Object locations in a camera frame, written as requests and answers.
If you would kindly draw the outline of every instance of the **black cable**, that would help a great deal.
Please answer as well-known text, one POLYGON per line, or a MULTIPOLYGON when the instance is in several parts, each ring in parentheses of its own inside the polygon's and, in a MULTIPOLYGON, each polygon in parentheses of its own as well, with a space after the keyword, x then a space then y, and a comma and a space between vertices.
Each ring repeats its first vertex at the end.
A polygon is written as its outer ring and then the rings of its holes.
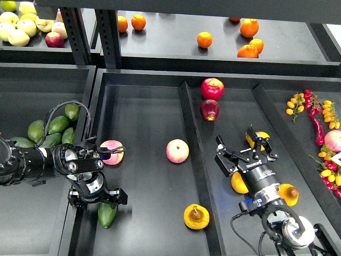
POLYGON ((262 254, 262 241, 263 241, 265 234, 266 234, 266 232, 264 231, 261 234, 261 237, 259 238, 259 242, 258 242, 258 255, 259 256, 263 256, 263 254, 262 254))
POLYGON ((243 215, 245 215, 245 213, 239 213, 239 214, 237 214, 237 215, 235 215, 235 216, 232 217, 232 219, 231 219, 231 221, 230 221, 231 228, 232 228, 233 232, 234 232, 234 233, 235 233, 235 234, 236 234, 244 243, 246 243, 246 244, 254 251, 254 253, 258 256, 258 253, 257 253, 256 249, 255 249, 248 241, 246 241, 241 235, 239 235, 239 234, 237 233, 237 231, 235 230, 234 226, 233 226, 233 221, 234 221, 235 219, 237 219, 237 218, 243 216, 243 215))
POLYGON ((86 110, 86 113, 87 113, 87 120, 86 120, 86 126, 85 126, 85 139, 87 139, 89 137, 89 133, 90 133, 90 127, 91 127, 91 113, 90 113, 90 110, 81 102, 79 101, 76 101, 76 100, 70 100, 70 101, 66 101, 66 102, 63 102, 63 103, 60 103, 58 104, 56 107, 54 107, 53 109, 51 109, 45 116, 45 119, 44 119, 44 127, 45 127, 45 130, 43 132, 43 137, 42 139, 35 145, 35 147, 40 147, 43 142, 45 141, 46 139, 46 136, 47 136, 47 133, 48 133, 48 128, 50 126, 50 123, 52 121, 52 118, 53 118, 53 115, 54 113, 62 106, 66 105, 66 104, 73 104, 73 105, 78 105, 78 106, 81 106, 83 108, 85 108, 86 110))

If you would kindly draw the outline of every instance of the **orange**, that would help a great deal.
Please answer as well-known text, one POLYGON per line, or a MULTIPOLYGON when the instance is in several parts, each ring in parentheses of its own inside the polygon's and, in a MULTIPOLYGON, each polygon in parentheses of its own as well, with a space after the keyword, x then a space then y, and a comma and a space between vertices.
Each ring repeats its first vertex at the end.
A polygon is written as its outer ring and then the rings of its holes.
POLYGON ((197 42, 201 48, 208 48, 212 44, 213 39, 209 32, 201 32, 197 37, 197 42))
POLYGON ((256 19, 245 19, 239 30, 244 37, 253 37, 259 30, 258 21, 256 19))
POLYGON ((117 16, 118 31, 124 33, 128 28, 128 21, 124 16, 117 16))
POLYGON ((257 58, 258 57, 258 50, 254 45, 247 44, 244 45, 237 54, 238 58, 257 58))
POLYGON ((234 21, 234 22, 237 22, 237 21, 240 21, 241 18, 231 18, 231 17, 229 17, 229 19, 234 21))
POLYGON ((263 51, 264 42, 262 40, 252 39, 249 44, 256 46, 256 48, 258 50, 258 54, 260 54, 263 51))
POLYGON ((239 172, 235 172, 232 175, 231 185, 232 185, 232 188, 238 193, 246 194, 249 192, 239 172))
POLYGON ((142 16, 140 14, 136 14, 132 17, 132 26, 136 30, 144 29, 145 24, 146 24, 146 20, 145 20, 144 16, 142 16))

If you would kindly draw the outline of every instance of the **pink apple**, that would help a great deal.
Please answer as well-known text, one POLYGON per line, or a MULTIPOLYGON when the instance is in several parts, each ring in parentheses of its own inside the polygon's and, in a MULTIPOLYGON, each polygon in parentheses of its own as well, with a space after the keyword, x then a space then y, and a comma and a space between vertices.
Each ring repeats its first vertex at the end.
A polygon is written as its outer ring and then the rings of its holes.
POLYGON ((64 48, 64 40, 61 34, 50 32, 45 37, 45 43, 51 48, 64 48))
MULTIPOLYGON (((100 146, 101 148, 108 148, 108 149, 115 149, 118 147, 122 147, 122 143, 117 140, 107 140, 102 143, 100 146)), ((124 152, 117 153, 117 154, 111 154, 110 158, 108 160, 103 160, 106 164, 115 165, 121 162, 122 158, 124 156, 124 152)))
POLYGON ((324 144, 333 152, 341 152, 341 131, 332 130, 324 136, 324 144))
POLYGON ((186 142, 180 139, 172 140, 166 147, 166 155, 172 163, 179 164, 185 161, 189 154, 186 142))
POLYGON ((201 84, 204 99, 218 100, 224 93, 224 84, 217 78, 207 78, 201 84))
POLYGON ((63 22, 62 14, 60 13, 60 9, 57 11, 57 16, 55 17, 57 21, 63 22))
POLYGON ((66 29, 65 29, 65 25, 63 22, 56 22, 52 25, 52 32, 57 32, 58 34, 60 34, 63 39, 68 38, 68 34, 66 33, 66 29))

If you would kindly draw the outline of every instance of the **shelf compartment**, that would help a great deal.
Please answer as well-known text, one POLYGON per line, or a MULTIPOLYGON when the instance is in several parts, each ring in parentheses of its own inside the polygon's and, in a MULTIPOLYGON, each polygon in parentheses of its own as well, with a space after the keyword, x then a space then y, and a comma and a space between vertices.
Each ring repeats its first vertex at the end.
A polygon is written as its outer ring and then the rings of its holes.
MULTIPOLYGON (((250 255, 251 249, 229 225, 231 218, 240 212, 238 203, 245 197, 234 192, 230 179, 214 161, 215 137, 221 135, 231 149, 246 149, 245 131, 250 125, 270 134, 272 145, 280 155, 272 163, 273 168, 282 182, 291 183, 300 191, 294 210, 312 223, 322 223, 340 247, 341 240, 335 232, 338 223, 327 219, 323 212, 327 209, 322 209, 314 198, 312 188, 253 96, 258 84, 278 81, 282 81, 282 86, 306 84, 306 80, 294 77, 99 69, 91 102, 92 135, 98 136, 98 145, 104 140, 116 139, 126 146, 122 163, 106 166, 104 173, 111 189, 122 187, 127 192, 128 204, 119 207, 110 229, 99 225, 96 205, 81 213, 74 226, 73 237, 78 240, 73 244, 72 253, 250 255), (199 112, 200 85, 207 77, 217 77, 225 84, 224 95, 218 100, 220 115, 215 122, 203 120, 199 112), (187 140, 190 146, 190 158, 181 165, 170 163, 165 156, 166 145, 174 138, 187 140), (200 161, 205 175, 201 185, 193 173, 200 161), (202 200, 200 189, 205 187, 209 207, 212 207, 215 236, 210 236, 207 230, 192 232, 183 224, 185 207, 202 200), (220 253, 210 251, 212 243, 220 245, 220 253)), ((259 217, 245 216, 236 220, 234 226, 254 245, 263 231, 259 217)), ((276 254, 269 239, 263 242, 263 253, 276 254)))
MULTIPOLYGON (((0 72, 0 132, 9 139, 27 138, 29 124, 44 119, 59 103, 76 99, 88 106, 95 67, 2 63, 0 72)), ((76 127, 77 140, 82 138, 85 124, 82 112, 76 127)), ((36 187, 24 182, 0 186, 0 255, 57 256, 69 188, 70 183, 63 177, 36 187)))

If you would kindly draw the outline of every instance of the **red apple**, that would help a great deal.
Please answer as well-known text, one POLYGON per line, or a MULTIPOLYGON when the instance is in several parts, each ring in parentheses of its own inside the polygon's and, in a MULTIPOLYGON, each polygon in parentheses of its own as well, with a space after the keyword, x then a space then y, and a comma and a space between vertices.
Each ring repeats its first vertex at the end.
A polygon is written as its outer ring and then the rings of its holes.
POLYGON ((341 152, 341 131, 332 130, 324 136, 324 144, 333 152, 341 152))
POLYGON ((170 141, 166 147, 168 160, 175 164, 185 161, 188 157, 189 151, 187 143, 180 139, 170 141))
MULTIPOLYGON (((107 140, 103 142, 100 147, 108 148, 108 149, 115 149, 115 148, 122 147, 122 146, 123 146, 122 143, 117 140, 107 140)), ((121 162, 123 156, 124 156, 124 152, 111 154, 110 158, 108 160, 103 160, 103 162, 105 162, 106 164, 115 165, 121 162)))
POLYGON ((57 32, 50 32, 45 37, 45 42, 51 48, 64 48, 63 37, 57 32))
POLYGON ((204 100, 200 105, 200 113, 205 120, 216 120, 219 115, 218 102, 215 100, 204 100))
POLYGON ((207 78, 201 84, 204 99, 218 100, 224 93, 224 84, 217 78, 207 78))

